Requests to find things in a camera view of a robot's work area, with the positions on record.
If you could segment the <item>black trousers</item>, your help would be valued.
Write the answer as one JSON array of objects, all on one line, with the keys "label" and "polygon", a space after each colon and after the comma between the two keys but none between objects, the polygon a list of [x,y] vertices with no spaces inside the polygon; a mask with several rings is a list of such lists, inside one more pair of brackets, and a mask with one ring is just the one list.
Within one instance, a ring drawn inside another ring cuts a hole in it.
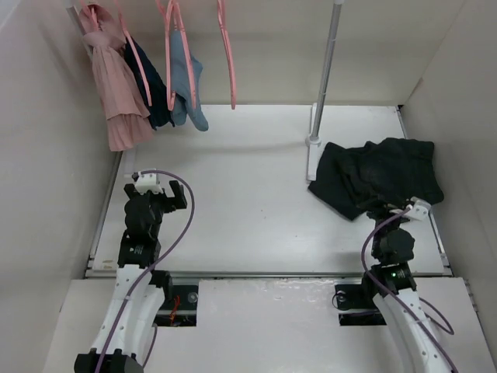
[{"label": "black trousers", "polygon": [[329,142],[308,190],[338,214],[353,221],[385,205],[405,206],[413,197],[434,205],[443,191],[433,167],[431,141],[386,138],[359,148]]}]

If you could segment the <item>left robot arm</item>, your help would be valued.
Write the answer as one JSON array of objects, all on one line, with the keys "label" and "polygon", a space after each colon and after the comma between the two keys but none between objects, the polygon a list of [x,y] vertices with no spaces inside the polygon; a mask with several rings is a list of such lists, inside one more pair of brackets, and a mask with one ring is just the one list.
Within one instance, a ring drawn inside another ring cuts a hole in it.
[{"label": "left robot arm", "polygon": [[75,359],[76,372],[144,371],[157,337],[155,317],[174,296],[170,273],[156,269],[162,218],[187,207],[183,185],[173,180],[169,186],[172,196],[150,173],[124,187],[129,200],[113,295],[89,352]]}]

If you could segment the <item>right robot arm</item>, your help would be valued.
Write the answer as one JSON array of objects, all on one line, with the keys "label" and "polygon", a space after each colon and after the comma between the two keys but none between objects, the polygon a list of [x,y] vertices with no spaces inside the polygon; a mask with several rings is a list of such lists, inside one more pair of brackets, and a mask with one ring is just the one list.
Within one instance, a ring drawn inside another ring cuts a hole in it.
[{"label": "right robot arm", "polygon": [[366,305],[376,306],[384,318],[405,372],[456,372],[455,363],[433,333],[433,318],[422,310],[422,304],[431,304],[419,297],[408,265],[415,240],[400,228],[403,218],[422,221],[430,209],[428,202],[415,197],[403,208],[382,208],[360,252],[364,275],[359,296]]}]

